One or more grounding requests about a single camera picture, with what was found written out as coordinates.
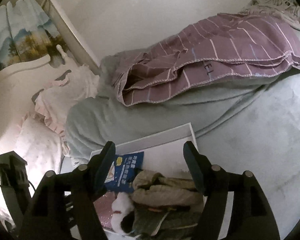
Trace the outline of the grey-green fleece blanket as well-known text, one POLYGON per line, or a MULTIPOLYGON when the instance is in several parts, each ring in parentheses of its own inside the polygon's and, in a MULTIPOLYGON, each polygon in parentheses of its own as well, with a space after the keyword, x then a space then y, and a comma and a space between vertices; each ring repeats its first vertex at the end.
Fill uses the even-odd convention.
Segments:
POLYGON ((86 164, 91 153, 108 141, 118 145, 187 123, 199 138, 248 107, 277 80, 230 80, 192 88, 166 102, 126 107, 116 99, 111 81, 130 53, 104 57, 97 96, 80 101, 68 112, 65 135, 74 167, 86 164))

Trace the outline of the landscape print curtain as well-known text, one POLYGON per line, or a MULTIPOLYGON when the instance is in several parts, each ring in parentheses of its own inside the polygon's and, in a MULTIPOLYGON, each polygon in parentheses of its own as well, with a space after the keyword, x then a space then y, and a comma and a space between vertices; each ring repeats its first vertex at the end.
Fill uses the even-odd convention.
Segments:
POLYGON ((36 0, 18 0, 0 6, 0 71, 13 64, 50 56, 49 64, 64 64, 57 50, 68 46, 36 0))

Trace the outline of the blue eye mask packet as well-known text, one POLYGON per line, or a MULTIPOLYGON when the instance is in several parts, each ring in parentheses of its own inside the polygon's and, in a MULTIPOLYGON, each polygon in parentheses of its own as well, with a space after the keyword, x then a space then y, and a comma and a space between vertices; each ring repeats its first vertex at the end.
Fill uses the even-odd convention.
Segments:
POLYGON ((105 181, 107 191, 133 193, 133 181, 142 170, 143 157, 144 152, 115 155, 105 181))

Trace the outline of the white headboard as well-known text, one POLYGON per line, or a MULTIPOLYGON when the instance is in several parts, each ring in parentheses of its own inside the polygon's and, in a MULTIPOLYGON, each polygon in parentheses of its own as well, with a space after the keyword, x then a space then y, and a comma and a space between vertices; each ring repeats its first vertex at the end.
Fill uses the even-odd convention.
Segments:
POLYGON ((46 55, 34 61, 20 62, 0 71, 0 151, 14 148, 22 118, 34 109, 33 95, 46 88, 66 70, 74 70, 77 62, 61 51, 61 64, 50 65, 46 55))

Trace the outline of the pink sequin pouch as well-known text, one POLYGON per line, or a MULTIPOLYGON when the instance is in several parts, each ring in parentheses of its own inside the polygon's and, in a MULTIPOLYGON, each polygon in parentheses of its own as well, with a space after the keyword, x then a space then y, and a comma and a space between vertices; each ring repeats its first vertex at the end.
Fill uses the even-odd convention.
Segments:
POLYGON ((111 219, 113 214, 118 215, 122 213, 119 210, 112 210, 112 203, 116 200, 116 197, 117 194, 115 192, 107 192, 94 202, 94 207, 101 225, 109 230, 112 229, 111 219))

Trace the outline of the plaid plush panda toy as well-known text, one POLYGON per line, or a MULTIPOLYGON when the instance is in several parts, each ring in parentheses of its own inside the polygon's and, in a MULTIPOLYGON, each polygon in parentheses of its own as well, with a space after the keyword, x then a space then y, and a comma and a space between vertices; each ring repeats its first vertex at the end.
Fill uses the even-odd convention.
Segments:
POLYGON ((117 195, 111 208, 112 230, 134 239, 190 239, 201 216, 185 209, 136 207, 124 192, 117 195))

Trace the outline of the pink ruffled pillow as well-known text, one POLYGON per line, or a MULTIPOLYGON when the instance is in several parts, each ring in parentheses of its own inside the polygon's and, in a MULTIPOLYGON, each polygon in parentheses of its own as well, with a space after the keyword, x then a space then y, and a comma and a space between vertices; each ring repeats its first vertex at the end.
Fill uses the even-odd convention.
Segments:
POLYGON ((43 117, 49 129, 63 137, 70 108, 86 98, 94 98, 99 80, 87 65, 66 71, 62 80, 52 81, 39 92, 35 113, 43 117))

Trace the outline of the patterned white garment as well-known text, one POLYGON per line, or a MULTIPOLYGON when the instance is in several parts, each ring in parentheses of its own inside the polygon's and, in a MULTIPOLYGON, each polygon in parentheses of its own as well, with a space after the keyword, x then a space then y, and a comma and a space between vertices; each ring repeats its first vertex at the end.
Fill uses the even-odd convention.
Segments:
POLYGON ((251 0, 239 14, 268 14, 300 31, 300 5, 296 0, 251 0))

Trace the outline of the pink floral pillow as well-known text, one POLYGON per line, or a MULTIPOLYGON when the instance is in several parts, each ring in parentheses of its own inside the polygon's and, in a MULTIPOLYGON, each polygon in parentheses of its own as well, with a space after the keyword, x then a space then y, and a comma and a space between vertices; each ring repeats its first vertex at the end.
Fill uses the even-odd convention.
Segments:
POLYGON ((63 147, 59 135, 32 116, 22 119, 14 151, 27 162, 27 174, 39 176, 52 170, 59 173, 63 147))

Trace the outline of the purple striped blanket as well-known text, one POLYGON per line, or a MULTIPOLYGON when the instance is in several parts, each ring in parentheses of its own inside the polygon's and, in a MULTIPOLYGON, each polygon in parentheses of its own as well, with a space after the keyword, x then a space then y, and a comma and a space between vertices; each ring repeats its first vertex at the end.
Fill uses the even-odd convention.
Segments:
POLYGON ((300 40, 265 14, 218 14, 149 49, 125 56, 113 78, 125 106, 161 103, 191 88, 229 79, 263 79, 300 70, 300 40))

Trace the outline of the beige cloth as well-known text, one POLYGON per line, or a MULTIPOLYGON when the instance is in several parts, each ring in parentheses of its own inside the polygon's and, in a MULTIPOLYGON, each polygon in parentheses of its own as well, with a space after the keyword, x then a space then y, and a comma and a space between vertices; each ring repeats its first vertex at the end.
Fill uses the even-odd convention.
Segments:
POLYGON ((168 178, 154 171, 143 170, 132 182, 133 202, 149 207, 198 206, 204 203, 190 179, 168 178))

